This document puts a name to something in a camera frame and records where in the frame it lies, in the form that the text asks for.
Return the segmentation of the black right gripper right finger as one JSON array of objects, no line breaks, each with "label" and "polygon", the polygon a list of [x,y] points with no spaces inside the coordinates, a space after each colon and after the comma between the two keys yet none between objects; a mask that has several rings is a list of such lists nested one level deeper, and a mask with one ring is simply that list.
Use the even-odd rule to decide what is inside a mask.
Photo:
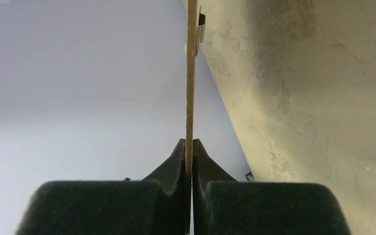
[{"label": "black right gripper right finger", "polygon": [[193,141],[197,235],[348,235],[332,192],[314,183],[239,182]]}]

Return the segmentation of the brown frame backing board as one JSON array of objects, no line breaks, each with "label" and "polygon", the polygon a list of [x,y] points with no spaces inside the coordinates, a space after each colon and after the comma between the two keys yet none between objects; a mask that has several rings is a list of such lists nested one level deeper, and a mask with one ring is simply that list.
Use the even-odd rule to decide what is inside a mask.
[{"label": "brown frame backing board", "polygon": [[184,182],[184,234],[190,234],[192,159],[193,159],[193,118],[195,91],[195,63],[197,50],[197,0],[188,0],[186,39],[186,146]]}]

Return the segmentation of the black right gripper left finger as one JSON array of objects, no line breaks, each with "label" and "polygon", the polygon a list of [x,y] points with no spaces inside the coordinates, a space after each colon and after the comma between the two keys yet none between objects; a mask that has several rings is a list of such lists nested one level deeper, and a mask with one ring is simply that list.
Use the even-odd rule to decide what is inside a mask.
[{"label": "black right gripper left finger", "polygon": [[187,235],[186,142],[142,180],[49,181],[32,195],[18,235]]}]

